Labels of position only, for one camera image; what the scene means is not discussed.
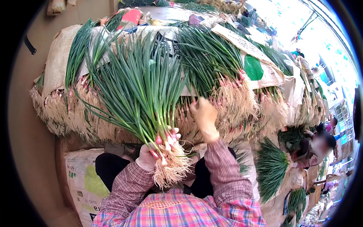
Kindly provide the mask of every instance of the sleeve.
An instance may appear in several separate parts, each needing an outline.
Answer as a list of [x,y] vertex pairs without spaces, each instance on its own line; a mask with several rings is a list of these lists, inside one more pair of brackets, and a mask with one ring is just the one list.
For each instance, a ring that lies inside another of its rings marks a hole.
[[136,162],[128,164],[116,176],[110,195],[102,200],[100,213],[126,219],[153,185],[153,174],[139,167]]
[[208,144],[205,165],[211,173],[213,198],[223,216],[246,226],[266,226],[249,179],[240,174],[240,165],[222,140]]
[[306,159],[301,162],[297,162],[297,165],[295,168],[301,169],[301,168],[310,167],[310,166],[317,166],[319,163],[320,163],[319,157],[316,156],[315,154],[313,154],[311,158]]

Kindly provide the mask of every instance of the white glove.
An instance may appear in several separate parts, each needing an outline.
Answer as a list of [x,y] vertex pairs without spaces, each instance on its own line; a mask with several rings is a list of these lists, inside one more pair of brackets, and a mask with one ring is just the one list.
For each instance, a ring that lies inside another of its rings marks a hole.
[[[178,131],[178,128],[174,128],[174,132],[177,133],[177,140],[179,140],[181,137]],[[149,150],[149,148],[145,144],[141,146],[140,156],[136,159],[135,162],[142,169],[148,172],[153,172],[155,170],[155,161],[159,158],[159,154],[155,151],[156,149],[152,145],[152,143],[149,143],[149,147],[151,147],[151,150]]]

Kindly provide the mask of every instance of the market stall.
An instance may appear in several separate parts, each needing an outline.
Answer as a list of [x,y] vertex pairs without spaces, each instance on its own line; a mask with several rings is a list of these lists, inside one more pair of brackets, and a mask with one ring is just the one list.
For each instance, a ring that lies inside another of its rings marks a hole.
[[[87,144],[86,150],[63,151],[68,178],[81,176],[78,184],[84,184],[77,190],[77,181],[67,182],[69,203],[82,223],[90,221],[85,211],[95,216],[99,207],[77,200],[77,192],[96,195],[86,200],[97,204],[107,194],[92,169],[92,159],[106,150],[105,143],[133,145],[136,156],[140,145],[152,143],[162,157],[154,172],[160,189],[190,174],[191,155],[200,157],[199,150],[190,148],[202,138],[189,107],[199,97],[218,110],[216,127],[227,144],[253,144],[253,160],[247,165],[242,155],[238,161],[242,170],[256,170],[257,178],[250,177],[266,221],[278,226],[288,217],[288,223],[298,223],[306,215],[308,174],[292,168],[284,144],[301,140],[304,129],[326,120],[323,91],[302,58],[294,59],[270,41],[259,43],[239,29],[245,28],[240,11],[191,14],[189,21],[167,23],[142,8],[121,8],[55,35],[31,97],[51,133],[62,139],[72,134]],[[69,158],[70,151],[89,162]],[[68,169],[70,163],[77,163],[82,174]],[[269,219],[272,206],[278,206],[275,220]]]

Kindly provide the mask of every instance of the plastic bag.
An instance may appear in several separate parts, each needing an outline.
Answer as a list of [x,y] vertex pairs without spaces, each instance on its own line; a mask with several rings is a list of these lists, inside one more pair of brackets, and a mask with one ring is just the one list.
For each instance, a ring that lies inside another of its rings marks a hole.
[[67,8],[67,2],[65,0],[52,0],[49,5],[46,14],[48,16],[56,16],[63,13]]
[[67,4],[76,5],[77,0],[67,0]]

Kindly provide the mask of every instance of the hand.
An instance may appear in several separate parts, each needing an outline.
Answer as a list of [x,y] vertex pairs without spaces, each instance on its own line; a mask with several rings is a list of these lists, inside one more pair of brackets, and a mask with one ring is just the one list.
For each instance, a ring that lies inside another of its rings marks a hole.
[[305,129],[304,130],[304,134],[305,135],[308,135],[308,136],[312,136],[313,135],[313,132],[311,132],[310,130]]
[[[176,133],[176,139],[180,139],[181,135],[178,133],[179,129],[174,128],[174,133]],[[159,154],[156,152],[155,147],[152,143],[149,143],[148,146],[146,144],[141,146],[140,156],[136,159],[136,163],[142,169],[153,172],[155,170],[155,161],[160,158]]]
[[136,159],[135,162],[142,169],[144,169],[148,172],[153,172],[155,170],[154,156],[157,157],[155,148],[154,148],[154,150],[149,150],[149,148],[146,146],[146,144],[144,144],[141,146],[140,156]]
[[203,97],[190,105],[190,112],[202,133],[205,143],[212,143],[219,139],[219,132],[215,127],[217,110]]

